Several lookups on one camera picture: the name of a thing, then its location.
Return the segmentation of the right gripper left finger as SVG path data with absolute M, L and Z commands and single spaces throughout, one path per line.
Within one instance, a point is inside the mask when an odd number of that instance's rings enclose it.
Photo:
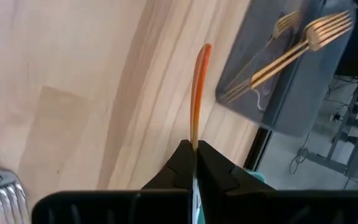
M 194 153 L 189 140 L 181 140 L 175 152 L 143 189 L 187 189 L 193 183 Z

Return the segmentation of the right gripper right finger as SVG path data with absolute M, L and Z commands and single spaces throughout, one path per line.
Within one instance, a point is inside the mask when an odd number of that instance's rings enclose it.
M 235 165 L 206 141 L 198 143 L 197 165 L 206 224 L 268 222 L 264 193 L 273 188 Z

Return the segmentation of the orange handled silver fork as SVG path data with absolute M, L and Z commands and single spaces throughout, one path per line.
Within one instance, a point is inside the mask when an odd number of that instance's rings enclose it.
M 31 224 L 21 181 L 9 169 L 0 169 L 0 211 L 3 224 Z
M 193 150 L 193 199 L 192 199 L 192 221 L 191 224 L 198 223 L 198 184 L 196 180 L 197 173 L 197 150 L 198 150 L 198 131 L 200 124 L 201 100 L 203 96 L 204 81 L 208 71 L 209 60 L 212 52 L 211 44 L 204 44 L 198 53 L 195 69 L 193 73 L 193 82 L 191 88 L 190 104 L 190 143 Z

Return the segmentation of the wooden fork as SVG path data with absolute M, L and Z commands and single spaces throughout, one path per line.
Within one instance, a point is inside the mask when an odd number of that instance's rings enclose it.
M 227 87 L 225 87 L 225 91 L 228 91 L 229 88 L 232 86 L 232 84 L 235 82 L 236 79 L 241 75 L 241 73 L 252 63 L 252 61 L 257 58 L 257 56 L 263 52 L 266 47 L 270 45 L 270 43 L 277 39 L 283 32 L 285 32 L 289 28 L 294 28 L 300 19 L 300 13 L 299 11 L 293 11 L 289 14 L 286 14 L 285 16 L 282 16 L 279 18 L 279 20 L 275 23 L 273 28 L 273 33 L 270 36 L 268 42 L 264 45 L 263 48 L 261 48 L 236 74 L 236 76 L 231 80 L 231 82 L 228 84 Z

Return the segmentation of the grey translucent plastic bin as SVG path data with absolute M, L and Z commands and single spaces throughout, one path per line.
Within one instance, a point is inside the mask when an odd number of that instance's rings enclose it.
M 279 18 L 293 11 L 300 13 L 298 24 L 273 40 L 225 91 L 238 71 L 268 42 Z M 251 0 L 216 87 L 217 102 L 263 128 L 304 136 L 317 118 L 351 31 L 318 51 L 308 50 L 257 87 L 251 89 L 249 84 L 254 73 L 299 43 L 310 22 L 342 11 L 350 12 L 354 27 L 356 5 L 352 0 Z

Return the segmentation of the black aluminium table frame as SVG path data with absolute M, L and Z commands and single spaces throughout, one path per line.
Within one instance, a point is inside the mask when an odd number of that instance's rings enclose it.
M 257 171 L 260 163 L 262 162 L 263 156 L 267 150 L 270 138 L 273 132 L 259 128 L 255 135 L 254 141 L 251 145 L 250 151 L 244 162 L 243 168 L 250 171 Z

